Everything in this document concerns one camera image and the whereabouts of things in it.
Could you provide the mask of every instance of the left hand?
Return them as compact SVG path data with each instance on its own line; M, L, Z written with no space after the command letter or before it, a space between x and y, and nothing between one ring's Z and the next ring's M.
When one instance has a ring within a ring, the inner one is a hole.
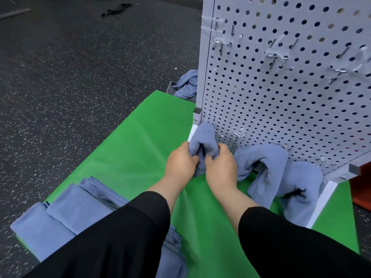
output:
M199 162L198 156L189 154L189 142L183 142L175 149L166 162L165 178L172 178L183 189L191 180Z

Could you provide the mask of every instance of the metal frame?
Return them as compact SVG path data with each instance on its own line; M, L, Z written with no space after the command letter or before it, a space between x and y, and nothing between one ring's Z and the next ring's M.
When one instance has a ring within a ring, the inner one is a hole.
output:
M371 161L369 0L204 0L192 133L215 121L231 151L271 142L337 184Z

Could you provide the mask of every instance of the right hand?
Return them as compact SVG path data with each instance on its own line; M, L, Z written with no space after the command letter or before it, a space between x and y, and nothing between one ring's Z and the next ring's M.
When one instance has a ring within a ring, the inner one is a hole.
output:
M213 160L206 155L206 181L215 194L225 189L237 187L237 165L228 146L218 144L219 156Z

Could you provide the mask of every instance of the forearm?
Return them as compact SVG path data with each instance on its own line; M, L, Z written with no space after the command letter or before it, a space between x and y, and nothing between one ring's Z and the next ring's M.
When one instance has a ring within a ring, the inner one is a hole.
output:
M169 205L170 216L173 214L175 203L179 197L179 193L183 190L186 183L175 177L165 176L156 182L147 191L154 191L164 197Z
M213 194L223 207L234 231L238 235L238 224L243 213L248 208L257 207L259 205L239 191L237 187L213 191Z

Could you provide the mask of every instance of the hand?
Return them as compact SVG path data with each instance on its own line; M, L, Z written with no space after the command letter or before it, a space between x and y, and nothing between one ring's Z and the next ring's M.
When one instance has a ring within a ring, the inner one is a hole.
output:
M215 160L210 155L205 159L206 181L215 196L225 189L237 187L237 165L233 155L225 144L220 143L218 147L219 156Z
M191 180L199 162L198 156L189 154L189 142L183 142L175 149L166 162L165 178L172 178L183 189Z

